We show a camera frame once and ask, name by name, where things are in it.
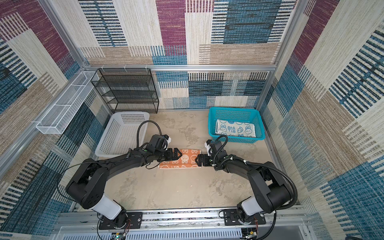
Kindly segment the orange bear print towel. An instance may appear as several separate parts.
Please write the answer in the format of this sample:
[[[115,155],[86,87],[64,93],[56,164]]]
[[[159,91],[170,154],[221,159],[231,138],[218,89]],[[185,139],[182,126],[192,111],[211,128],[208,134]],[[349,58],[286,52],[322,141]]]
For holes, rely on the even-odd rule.
[[[195,160],[201,154],[201,150],[181,149],[180,151],[182,156],[178,160],[160,163],[159,168],[163,170],[199,168]]]

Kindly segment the teal bicycle print towel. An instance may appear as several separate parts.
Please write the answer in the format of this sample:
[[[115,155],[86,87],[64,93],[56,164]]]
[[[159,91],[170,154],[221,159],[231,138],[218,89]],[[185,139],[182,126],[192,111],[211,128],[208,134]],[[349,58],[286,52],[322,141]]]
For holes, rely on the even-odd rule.
[[[233,137],[256,138],[255,130],[255,125],[252,123],[217,120],[215,134]]]

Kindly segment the teal plastic basket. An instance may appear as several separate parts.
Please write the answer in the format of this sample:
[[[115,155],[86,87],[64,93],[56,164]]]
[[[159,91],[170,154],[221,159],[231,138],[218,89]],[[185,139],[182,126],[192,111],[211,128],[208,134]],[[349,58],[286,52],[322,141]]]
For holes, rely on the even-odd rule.
[[[233,143],[254,144],[266,137],[260,112],[255,109],[212,107],[208,130],[214,140],[225,135]]]

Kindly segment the white plastic laundry basket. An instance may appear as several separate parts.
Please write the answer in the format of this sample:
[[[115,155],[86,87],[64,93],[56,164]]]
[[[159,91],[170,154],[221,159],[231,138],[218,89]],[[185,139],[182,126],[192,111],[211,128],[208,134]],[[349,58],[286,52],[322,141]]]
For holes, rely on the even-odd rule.
[[[111,116],[98,143],[96,156],[114,158],[137,147],[137,130],[140,124],[149,120],[147,112],[120,112]]]

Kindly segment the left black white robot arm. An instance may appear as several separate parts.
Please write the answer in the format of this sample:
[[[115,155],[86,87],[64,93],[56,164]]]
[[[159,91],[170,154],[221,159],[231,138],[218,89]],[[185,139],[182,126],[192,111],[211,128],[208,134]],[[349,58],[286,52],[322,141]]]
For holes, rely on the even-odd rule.
[[[83,209],[91,209],[103,216],[103,221],[115,229],[126,227],[129,222],[127,211],[105,194],[109,179],[125,171],[158,163],[178,160],[183,154],[177,148],[169,148],[171,138],[159,133],[149,142],[137,145],[126,154],[111,159],[95,161],[86,159],[78,165],[66,186],[71,200]]]

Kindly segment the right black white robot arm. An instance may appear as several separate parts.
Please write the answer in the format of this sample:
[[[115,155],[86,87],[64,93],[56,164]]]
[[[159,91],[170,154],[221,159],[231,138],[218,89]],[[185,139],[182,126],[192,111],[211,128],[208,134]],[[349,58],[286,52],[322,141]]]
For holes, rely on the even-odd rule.
[[[254,163],[236,155],[229,155],[225,146],[229,138],[220,135],[215,141],[207,140],[206,154],[199,154],[195,162],[199,167],[213,167],[215,171],[224,171],[238,175],[250,182],[253,196],[237,204],[236,213],[226,216],[227,210],[221,210],[219,217],[233,219],[241,225],[258,224],[256,215],[273,214],[269,230],[259,235],[258,228],[247,228],[244,240],[264,240],[273,231],[277,222],[277,211],[289,209],[297,203],[298,190],[293,180],[272,162]]]

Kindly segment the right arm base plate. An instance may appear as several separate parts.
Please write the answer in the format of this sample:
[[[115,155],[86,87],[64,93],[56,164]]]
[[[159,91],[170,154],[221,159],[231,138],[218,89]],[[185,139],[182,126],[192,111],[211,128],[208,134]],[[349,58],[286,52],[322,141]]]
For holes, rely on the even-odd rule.
[[[265,225],[266,219],[260,213],[248,216],[239,209],[223,209],[219,211],[219,217],[224,220],[226,226]]]

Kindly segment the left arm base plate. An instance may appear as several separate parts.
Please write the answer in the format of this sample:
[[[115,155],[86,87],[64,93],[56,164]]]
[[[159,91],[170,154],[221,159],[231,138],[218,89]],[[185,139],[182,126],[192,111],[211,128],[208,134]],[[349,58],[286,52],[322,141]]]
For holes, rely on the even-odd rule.
[[[130,230],[139,229],[142,224],[143,212],[122,212],[115,219],[102,217],[98,230]]]

